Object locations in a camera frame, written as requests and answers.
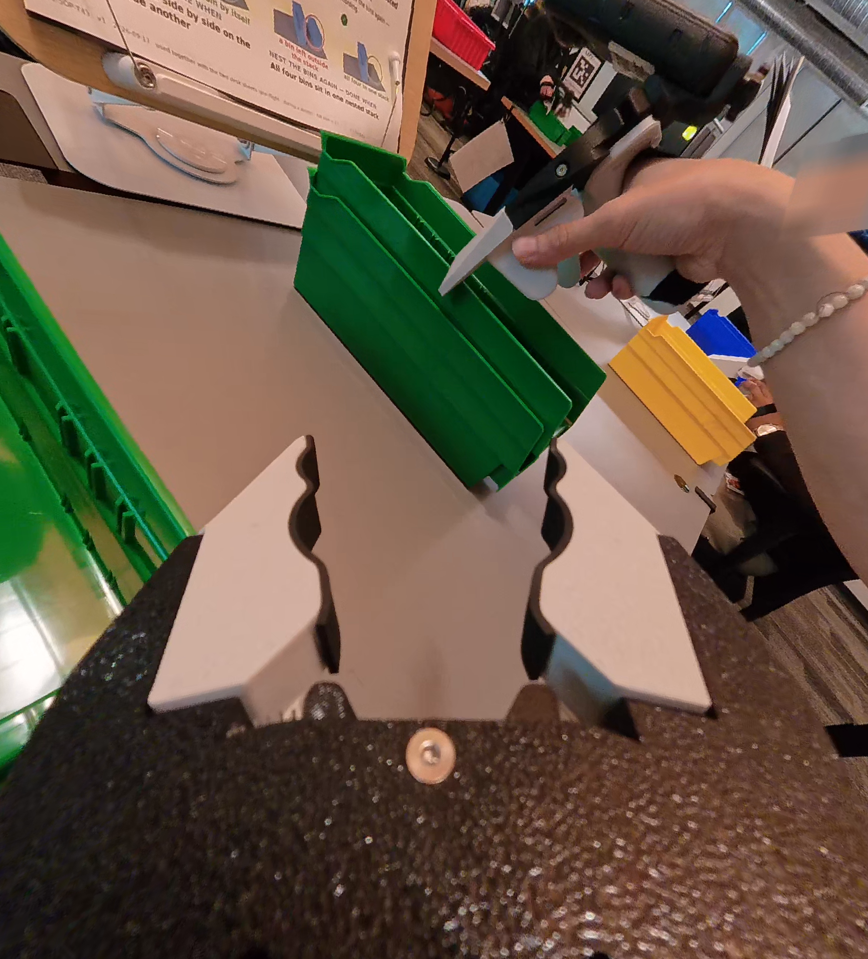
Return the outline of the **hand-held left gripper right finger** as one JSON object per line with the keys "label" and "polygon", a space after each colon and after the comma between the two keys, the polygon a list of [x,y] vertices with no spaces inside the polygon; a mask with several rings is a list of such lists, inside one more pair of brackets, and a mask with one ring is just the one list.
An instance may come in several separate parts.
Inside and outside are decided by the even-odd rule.
{"label": "hand-held left gripper right finger", "polygon": [[548,554],[521,637],[529,679],[586,726],[634,729],[634,702],[712,715],[655,527],[562,440],[550,444],[543,489]]}

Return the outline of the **person's right forearm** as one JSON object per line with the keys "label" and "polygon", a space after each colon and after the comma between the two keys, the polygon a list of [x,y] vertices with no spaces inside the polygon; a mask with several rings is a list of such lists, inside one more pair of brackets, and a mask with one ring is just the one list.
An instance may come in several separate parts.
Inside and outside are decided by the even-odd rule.
{"label": "person's right forearm", "polygon": [[817,318],[766,359],[763,370],[809,492],[868,587],[868,290],[822,315],[836,294],[868,280],[868,256],[847,234],[805,237],[783,221],[781,236],[796,250],[796,290],[738,298],[761,349],[794,323]]}

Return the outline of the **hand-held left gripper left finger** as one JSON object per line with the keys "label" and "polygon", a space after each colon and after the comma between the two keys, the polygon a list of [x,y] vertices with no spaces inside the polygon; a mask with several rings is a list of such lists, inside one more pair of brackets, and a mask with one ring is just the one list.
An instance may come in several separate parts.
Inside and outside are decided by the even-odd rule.
{"label": "hand-held left gripper left finger", "polygon": [[236,699],[255,726],[301,716],[340,667],[312,436],[301,436],[203,528],[148,697],[155,713]]}

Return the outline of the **printed marker board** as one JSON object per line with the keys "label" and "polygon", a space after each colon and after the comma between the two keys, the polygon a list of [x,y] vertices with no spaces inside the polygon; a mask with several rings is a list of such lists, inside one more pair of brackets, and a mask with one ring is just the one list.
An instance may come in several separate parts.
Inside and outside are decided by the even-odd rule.
{"label": "printed marker board", "polygon": [[561,82],[563,89],[574,102],[583,99],[603,65],[604,62],[590,49],[583,47],[578,51]]}

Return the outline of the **printed instruction sheet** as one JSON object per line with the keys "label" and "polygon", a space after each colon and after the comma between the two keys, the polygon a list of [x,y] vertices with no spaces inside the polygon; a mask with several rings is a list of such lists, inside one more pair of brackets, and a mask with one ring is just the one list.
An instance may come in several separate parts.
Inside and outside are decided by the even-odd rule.
{"label": "printed instruction sheet", "polygon": [[27,12],[116,44],[296,125],[398,141],[411,2],[33,1]]}

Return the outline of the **blue plastic bin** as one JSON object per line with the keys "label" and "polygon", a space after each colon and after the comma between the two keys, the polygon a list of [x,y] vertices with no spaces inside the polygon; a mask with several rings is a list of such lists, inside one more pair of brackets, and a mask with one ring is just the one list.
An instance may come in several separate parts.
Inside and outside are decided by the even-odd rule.
{"label": "blue plastic bin", "polygon": [[748,337],[728,317],[715,309],[702,313],[686,333],[708,357],[720,356],[748,361],[756,353]]}

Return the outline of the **red ribbed object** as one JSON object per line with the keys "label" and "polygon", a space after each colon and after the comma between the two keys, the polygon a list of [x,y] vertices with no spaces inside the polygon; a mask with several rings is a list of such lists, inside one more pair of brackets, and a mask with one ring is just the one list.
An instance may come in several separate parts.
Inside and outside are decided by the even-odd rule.
{"label": "red ribbed object", "polygon": [[454,1],[437,1],[432,37],[475,70],[495,50],[494,42]]}

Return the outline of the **person's right hand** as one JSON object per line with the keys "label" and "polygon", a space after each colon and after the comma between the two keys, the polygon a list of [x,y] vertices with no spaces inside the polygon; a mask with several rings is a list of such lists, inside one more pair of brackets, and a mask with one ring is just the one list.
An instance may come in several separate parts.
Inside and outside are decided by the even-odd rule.
{"label": "person's right hand", "polygon": [[794,189],[787,174],[746,161],[652,161],[618,198],[515,239],[512,252],[532,269],[601,251],[668,257],[686,279],[726,280],[740,298],[791,295],[800,265],[781,228]]}

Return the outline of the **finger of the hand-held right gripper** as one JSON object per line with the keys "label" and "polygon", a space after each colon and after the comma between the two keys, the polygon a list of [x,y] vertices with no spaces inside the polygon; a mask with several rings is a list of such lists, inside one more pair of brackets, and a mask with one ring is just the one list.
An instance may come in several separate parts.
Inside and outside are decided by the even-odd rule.
{"label": "finger of the hand-held right gripper", "polygon": [[453,258],[440,282],[438,292],[445,296],[466,281],[479,267],[499,254],[512,239],[514,227],[505,208],[501,209]]}

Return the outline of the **yellow box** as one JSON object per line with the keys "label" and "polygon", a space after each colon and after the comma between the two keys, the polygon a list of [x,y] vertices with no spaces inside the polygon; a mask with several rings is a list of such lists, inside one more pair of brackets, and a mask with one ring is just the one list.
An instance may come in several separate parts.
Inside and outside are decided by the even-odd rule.
{"label": "yellow box", "polygon": [[727,466],[752,446],[755,407],[665,316],[652,318],[608,365],[698,465]]}

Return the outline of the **grey desk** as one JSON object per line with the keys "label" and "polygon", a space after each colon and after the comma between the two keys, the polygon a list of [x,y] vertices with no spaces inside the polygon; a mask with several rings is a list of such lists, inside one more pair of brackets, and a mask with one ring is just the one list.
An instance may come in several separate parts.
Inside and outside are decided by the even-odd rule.
{"label": "grey desk", "polygon": [[62,332],[194,529],[312,436],[358,717],[500,717],[527,682],[520,637],[546,454],[466,488],[293,287],[301,234],[0,175],[0,228]]}

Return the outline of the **white clipboard stand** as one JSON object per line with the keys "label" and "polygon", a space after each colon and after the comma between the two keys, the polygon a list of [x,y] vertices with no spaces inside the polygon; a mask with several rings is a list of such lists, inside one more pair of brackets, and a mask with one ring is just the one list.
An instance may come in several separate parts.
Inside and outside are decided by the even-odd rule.
{"label": "white clipboard stand", "polygon": [[67,161],[103,186],[290,229],[302,226],[308,162],[229,134],[21,67]]}

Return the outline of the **instruction sheet on wooden board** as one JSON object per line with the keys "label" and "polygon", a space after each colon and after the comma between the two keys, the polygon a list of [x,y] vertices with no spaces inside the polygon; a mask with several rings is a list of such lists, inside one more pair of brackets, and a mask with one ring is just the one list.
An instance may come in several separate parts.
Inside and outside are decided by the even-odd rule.
{"label": "instruction sheet on wooden board", "polygon": [[[412,158],[416,146],[435,8],[434,1],[413,2],[398,94],[400,131],[396,143],[387,147],[407,160]],[[105,70],[105,62],[126,54],[121,49],[122,42],[112,45],[33,16],[21,1],[0,1],[0,31],[31,59],[80,85],[151,106],[220,132],[255,140],[300,159],[317,159],[320,147],[316,141],[320,135],[312,127],[287,122],[281,116],[255,108],[256,113],[268,117],[277,127],[275,131],[266,132],[260,128],[260,121],[243,126],[229,122],[220,114],[205,115],[192,111],[186,108],[185,102],[165,102],[156,90],[138,85],[133,78],[129,79],[128,86],[112,80]]]}

